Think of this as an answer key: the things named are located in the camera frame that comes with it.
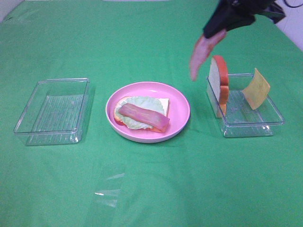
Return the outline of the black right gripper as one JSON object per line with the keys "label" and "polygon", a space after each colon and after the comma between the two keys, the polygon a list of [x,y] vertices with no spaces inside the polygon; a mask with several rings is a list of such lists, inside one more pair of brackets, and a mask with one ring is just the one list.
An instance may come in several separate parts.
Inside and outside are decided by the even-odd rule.
{"label": "black right gripper", "polygon": [[286,17],[274,0],[221,0],[203,28],[206,38],[225,29],[230,31],[255,22],[255,14],[266,16],[274,24]]}

